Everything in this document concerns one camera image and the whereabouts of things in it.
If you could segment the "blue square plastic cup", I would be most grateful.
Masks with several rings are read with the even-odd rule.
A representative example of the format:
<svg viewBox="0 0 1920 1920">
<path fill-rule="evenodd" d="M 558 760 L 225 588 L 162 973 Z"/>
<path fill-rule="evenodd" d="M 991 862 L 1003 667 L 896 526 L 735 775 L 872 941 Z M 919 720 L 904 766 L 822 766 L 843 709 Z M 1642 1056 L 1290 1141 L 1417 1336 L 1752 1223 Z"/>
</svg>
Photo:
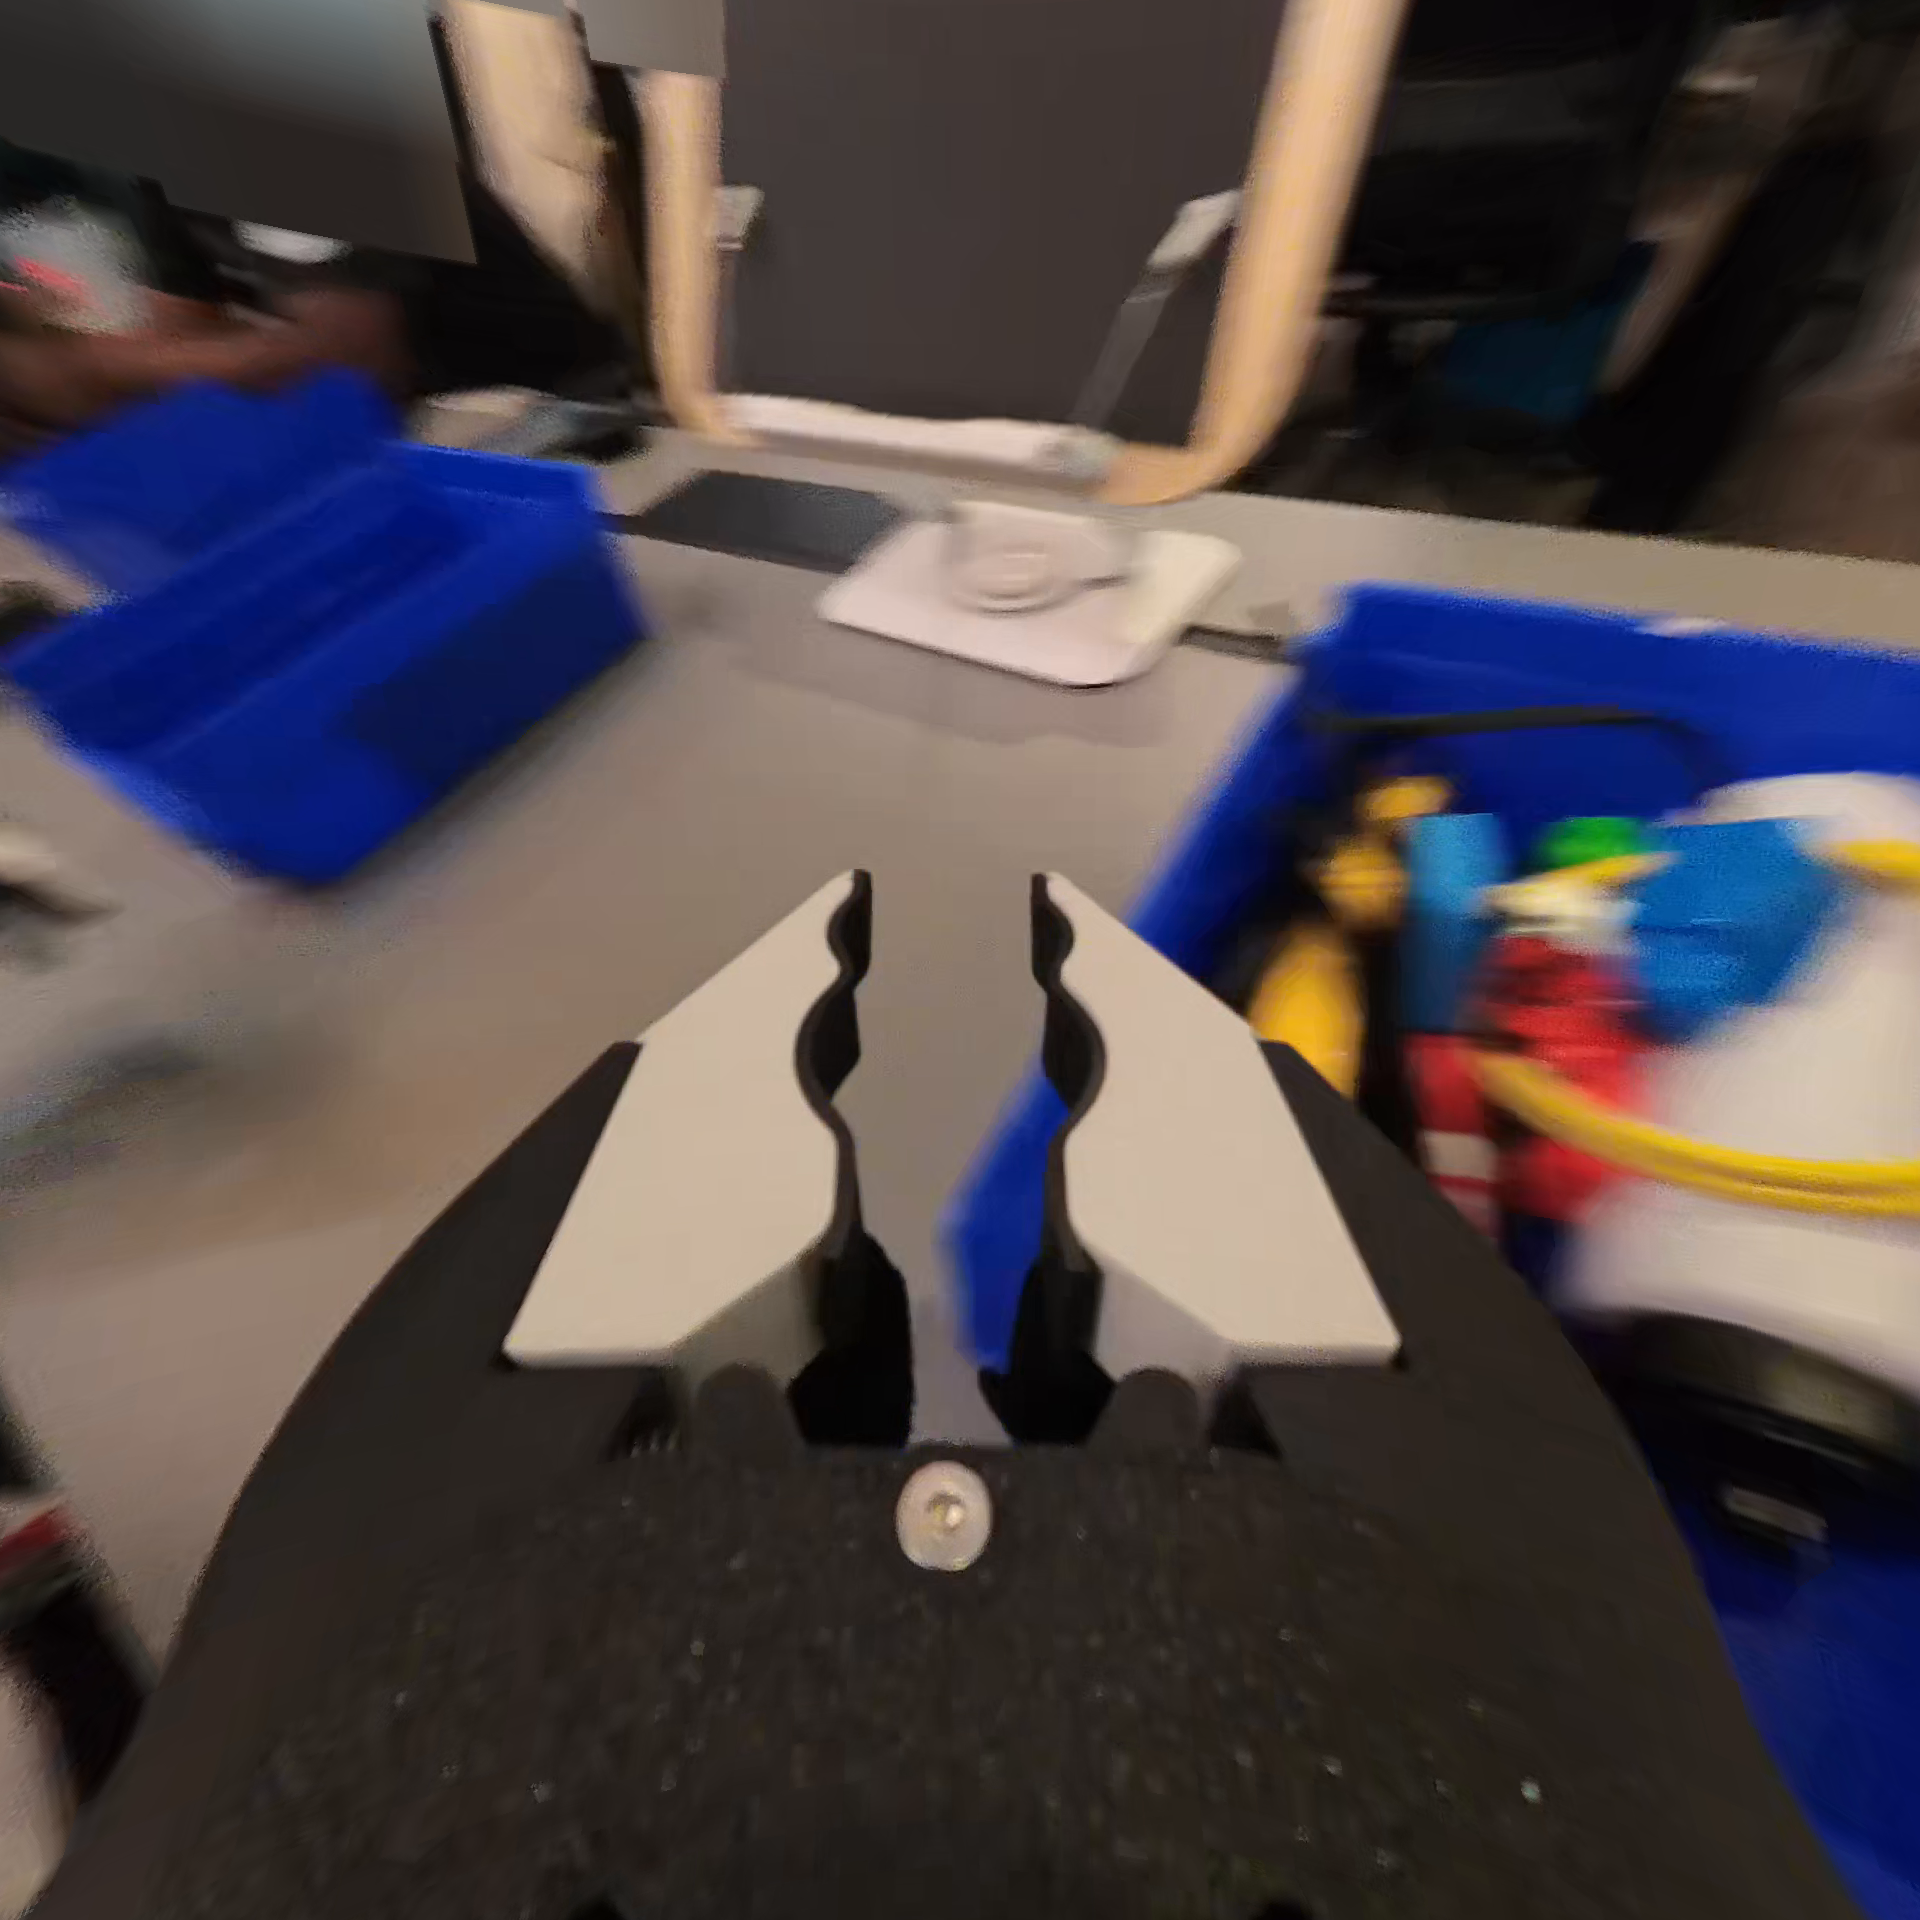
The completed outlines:
<svg viewBox="0 0 1920 1920">
<path fill-rule="evenodd" d="M 1406 828 L 1400 859 L 1400 1021 L 1415 1036 L 1455 1034 L 1497 933 L 1488 894 L 1512 874 L 1506 830 L 1489 811 L 1440 811 Z"/>
</svg>

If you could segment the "black panel wooden edge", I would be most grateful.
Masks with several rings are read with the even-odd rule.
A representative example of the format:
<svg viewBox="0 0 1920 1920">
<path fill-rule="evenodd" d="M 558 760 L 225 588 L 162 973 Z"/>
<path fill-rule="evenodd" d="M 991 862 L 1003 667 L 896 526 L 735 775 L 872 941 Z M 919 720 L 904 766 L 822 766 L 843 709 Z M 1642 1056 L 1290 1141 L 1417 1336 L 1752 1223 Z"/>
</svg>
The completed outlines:
<svg viewBox="0 0 1920 1920">
<path fill-rule="evenodd" d="M 470 179 L 610 344 L 455 374 L 1113 507 L 1305 384 L 1407 5 L 432 5 Z"/>
</svg>

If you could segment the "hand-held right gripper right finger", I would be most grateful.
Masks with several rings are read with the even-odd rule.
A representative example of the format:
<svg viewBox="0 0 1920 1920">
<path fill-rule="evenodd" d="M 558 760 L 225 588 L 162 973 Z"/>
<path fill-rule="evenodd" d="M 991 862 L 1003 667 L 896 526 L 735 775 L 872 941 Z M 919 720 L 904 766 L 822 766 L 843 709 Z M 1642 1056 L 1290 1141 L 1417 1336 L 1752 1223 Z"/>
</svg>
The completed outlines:
<svg viewBox="0 0 1920 1920">
<path fill-rule="evenodd" d="M 1202 1420 L 1263 1368 L 1385 1368 L 1400 1330 L 1243 1016 L 1059 874 L 1031 879 L 1039 1244 L 981 1371 L 1019 1444 L 1089 1437 L 1128 1375 Z"/>
</svg>

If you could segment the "green toy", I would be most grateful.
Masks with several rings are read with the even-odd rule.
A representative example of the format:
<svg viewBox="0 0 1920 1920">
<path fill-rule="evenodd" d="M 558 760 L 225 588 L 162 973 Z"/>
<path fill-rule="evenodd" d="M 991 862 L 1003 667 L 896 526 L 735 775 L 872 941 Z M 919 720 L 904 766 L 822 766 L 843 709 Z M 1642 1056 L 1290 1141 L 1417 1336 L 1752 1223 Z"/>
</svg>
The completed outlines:
<svg viewBox="0 0 1920 1920">
<path fill-rule="evenodd" d="M 1638 859 L 1654 851 L 1650 828 L 1622 814 L 1577 814 L 1543 828 L 1529 862 L 1536 874 L 1586 869 L 1595 862 Z"/>
</svg>

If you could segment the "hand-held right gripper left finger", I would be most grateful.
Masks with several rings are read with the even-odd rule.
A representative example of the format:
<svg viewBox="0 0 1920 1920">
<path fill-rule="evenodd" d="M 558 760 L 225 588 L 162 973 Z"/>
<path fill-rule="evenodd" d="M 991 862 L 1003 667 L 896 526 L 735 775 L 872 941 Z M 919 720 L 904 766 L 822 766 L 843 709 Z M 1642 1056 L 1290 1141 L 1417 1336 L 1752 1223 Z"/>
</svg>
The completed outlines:
<svg viewBox="0 0 1920 1920">
<path fill-rule="evenodd" d="M 637 1036 L 503 1359 L 637 1364 L 685 1398 L 751 1366 L 816 1444 L 904 1444 L 904 1282 L 834 1104 L 871 959 L 872 877 L 843 870 Z"/>
</svg>

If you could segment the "blue bin with tag sticker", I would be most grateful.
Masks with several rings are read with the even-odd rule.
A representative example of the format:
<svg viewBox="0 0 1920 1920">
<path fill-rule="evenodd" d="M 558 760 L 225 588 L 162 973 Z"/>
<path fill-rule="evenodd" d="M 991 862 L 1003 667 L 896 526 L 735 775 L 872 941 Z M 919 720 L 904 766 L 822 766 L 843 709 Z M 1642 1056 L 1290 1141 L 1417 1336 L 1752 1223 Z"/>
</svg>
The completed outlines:
<svg viewBox="0 0 1920 1920">
<path fill-rule="evenodd" d="M 1650 855 L 1543 874 L 1533 837 L 1842 773 L 1914 779 L 1914 660 L 1353 588 L 1125 925 L 1214 992 L 1281 853 L 1359 784 L 1429 775 L 1503 822 L 1495 940 L 1590 954 L 1626 995 Z M 1578 1122 L 1625 1104 L 1488 1043 L 1486 957 L 1448 1036 L 1491 1106 L 1607 1164 L 1599 1199 L 1618 1164 Z M 1914 1916 L 1914 1500 L 1678 1469 L 1551 1302 L 1593 1212 L 1575 1181 L 1512 1184 L 1499 1146 L 1521 1228 L 1486 1239 L 1400 1154 L 1409 1093 L 1382 1133 L 1263 1047 L 1400 1357 L 1254 1371 L 1206 1422 L 1128 1375 L 1086 1443 L 986 1461 L 991 1592 L 960 1602 L 981 1728 L 928 1767 L 950 1832 L 926 1908 Z M 1031 1083 L 950 1214 L 981 1368 L 1063 1117 Z"/>
</svg>

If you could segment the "yellow orange square cup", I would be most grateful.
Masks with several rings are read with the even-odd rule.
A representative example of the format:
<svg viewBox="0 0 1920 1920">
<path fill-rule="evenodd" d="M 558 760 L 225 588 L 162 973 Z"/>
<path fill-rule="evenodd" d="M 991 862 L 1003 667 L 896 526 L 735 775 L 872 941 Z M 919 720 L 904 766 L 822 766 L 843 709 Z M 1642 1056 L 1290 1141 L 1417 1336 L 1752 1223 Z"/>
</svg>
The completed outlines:
<svg viewBox="0 0 1920 1920">
<path fill-rule="evenodd" d="M 1365 1050 L 1365 988 L 1353 941 L 1331 918 L 1295 918 L 1263 959 L 1245 1021 L 1261 1043 L 1293 1050 L 1353 1098 Z"/>
</svg>

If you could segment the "blue storage bin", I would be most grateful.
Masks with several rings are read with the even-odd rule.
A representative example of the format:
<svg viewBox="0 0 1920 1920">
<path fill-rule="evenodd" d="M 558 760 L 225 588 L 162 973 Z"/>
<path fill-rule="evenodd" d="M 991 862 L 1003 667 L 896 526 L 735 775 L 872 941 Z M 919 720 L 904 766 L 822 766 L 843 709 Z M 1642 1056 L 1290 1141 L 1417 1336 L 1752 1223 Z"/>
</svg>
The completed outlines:
<svg viewBox="0 0 1920 1920">
<path fill-rule="evenodd" d="M 127 596 L 370 466 L 397 434 L 395 402 L 350 370 L 275 390 L 192 381 L 5 466 L 5 526 Z"/>
<path fill-rule="evenodd" d="M 159 828 L 319 887 L 642 639 L 585 468 L 400 443 L 33 636 L 7 678 Z"/>
</svg>

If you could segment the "white bottle black cap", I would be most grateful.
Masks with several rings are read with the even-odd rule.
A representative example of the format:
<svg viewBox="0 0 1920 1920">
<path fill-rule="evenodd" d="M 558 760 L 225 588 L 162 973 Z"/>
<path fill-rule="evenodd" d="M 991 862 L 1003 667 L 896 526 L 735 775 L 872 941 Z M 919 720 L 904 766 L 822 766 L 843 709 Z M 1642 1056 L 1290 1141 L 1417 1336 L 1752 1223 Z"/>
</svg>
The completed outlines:
<svg viewBox="0 0 1920 1920">
<path fill-rule="evenodd" d="M 1726 784 L 1678 822 L 1782 820 L 1842 909 L 1782 992 L 1664 1045 L 1551 1302 L 1648 1444 L 1722 1496 L 1914 1500 L 1914 779 Z"/>
</svg>

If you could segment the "orange yellow toy block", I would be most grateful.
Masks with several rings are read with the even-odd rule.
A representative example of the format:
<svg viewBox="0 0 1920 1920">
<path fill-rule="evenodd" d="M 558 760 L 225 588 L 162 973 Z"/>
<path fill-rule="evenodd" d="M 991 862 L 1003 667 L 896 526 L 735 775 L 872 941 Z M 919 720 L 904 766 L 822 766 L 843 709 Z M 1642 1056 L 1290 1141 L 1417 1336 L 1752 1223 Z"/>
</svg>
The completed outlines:
<svg viewBox="0 0 1920 1920">
<path fill-rule="evenodd" d="M 1377 933 L 1400 918 L 1406 831 L 1448 811 L 1451 781 L 1437 775 L 1374 778 L 1355 788 L 1318 851 L 1305 858 L 1312 895 L 1347 933 Z"/>
</svg>

